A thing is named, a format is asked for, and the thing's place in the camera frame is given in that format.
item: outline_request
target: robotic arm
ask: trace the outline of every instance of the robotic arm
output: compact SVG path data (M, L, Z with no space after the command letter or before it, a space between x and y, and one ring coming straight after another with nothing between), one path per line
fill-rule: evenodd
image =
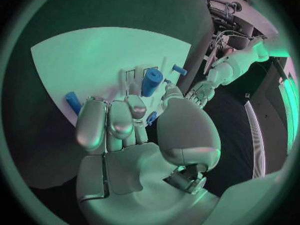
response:
M289 57L278 35L265 40L256 38L243 50L222 57L212 64L206 80L197 83L185 96L201 108L213 98L219 85L228 85L249 70L254 62L265 62L269 57Z

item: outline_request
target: green light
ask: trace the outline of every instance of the green light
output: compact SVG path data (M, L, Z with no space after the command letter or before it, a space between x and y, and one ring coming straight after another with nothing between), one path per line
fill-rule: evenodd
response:
M292 149L298 131L299 92L292 77L279 85L287 121L287 154Z

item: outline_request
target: blue foam tube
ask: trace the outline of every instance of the blue foam tube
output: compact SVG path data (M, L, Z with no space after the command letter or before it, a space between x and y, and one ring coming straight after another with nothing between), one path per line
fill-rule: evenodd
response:
M150 97L156 88L162 82L164 76L157 69L150 68L147 70L145 77L141 84L141 95L144 97Z
M81 104L75 94L75 92L71 91L65 96L65 100L73 109L73 111L78 115L81 109Z
M173 66L173 70L180 73L183 76L187 75L187 73L188 73L187 70L185 70L185 69L183 69L183 68L181 68L180 66L177 66L177 65Z

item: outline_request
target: robotic hand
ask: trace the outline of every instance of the robotic hand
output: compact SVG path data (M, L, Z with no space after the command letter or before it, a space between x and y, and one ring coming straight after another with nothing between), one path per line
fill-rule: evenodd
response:
M219 85L230 84L246 73L252 63L267 61L272 56L290 56L279 36L274 35L265 40L256 38L243 50L236 50L214 62L206 79L198 82L185 97L203 108L213 98Z
M146 106L137 95L128 95L124 101L108 103L101 97L90 96L78 115L75 136L88 152L99 147L104 152L120 151L125 147L148 141L141 118Z

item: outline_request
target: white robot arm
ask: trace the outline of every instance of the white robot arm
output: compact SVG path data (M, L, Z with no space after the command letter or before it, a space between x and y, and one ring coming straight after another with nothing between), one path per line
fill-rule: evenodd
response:
M198 82L185 97L203 108L213 98L215 88L228 85L242 76L252 63L265 62L269 57L289 56L277 34L267 39L256 38L246 48L236 50L214 62L206 80Z

